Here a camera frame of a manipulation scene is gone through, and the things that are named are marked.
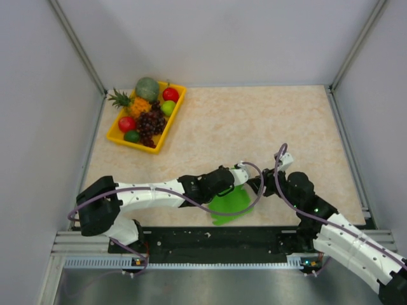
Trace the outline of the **green paper box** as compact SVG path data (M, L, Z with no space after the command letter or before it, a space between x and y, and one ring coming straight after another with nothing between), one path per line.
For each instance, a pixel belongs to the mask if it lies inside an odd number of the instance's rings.
M220 166L208 174L209 191L214 195L207 208L215 226L222 226L243 216L243 212L251 204L251 199L244 184L234 186L234 178L230 168Z

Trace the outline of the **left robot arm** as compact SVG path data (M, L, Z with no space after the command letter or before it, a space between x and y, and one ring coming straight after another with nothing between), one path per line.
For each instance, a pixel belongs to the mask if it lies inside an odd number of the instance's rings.
M76 198L80 231L83 236L105 235L131 252L144 244L141 226L124 215L134 210L191 205L202 206L214 197L235 187L235 168L220 166L201 176L183 175L178 179L155 184L126 184L115 182L111 175L103 176Z

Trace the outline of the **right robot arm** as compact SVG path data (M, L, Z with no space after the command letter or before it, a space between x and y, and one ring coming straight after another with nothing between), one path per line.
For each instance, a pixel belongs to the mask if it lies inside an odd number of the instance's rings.
M406 304L406 258L385 248L348 221L315 193L303 172L274 173L248 180L254 192L277 195L300 219L289 252L322 252L357 275L378 294L382 304Z

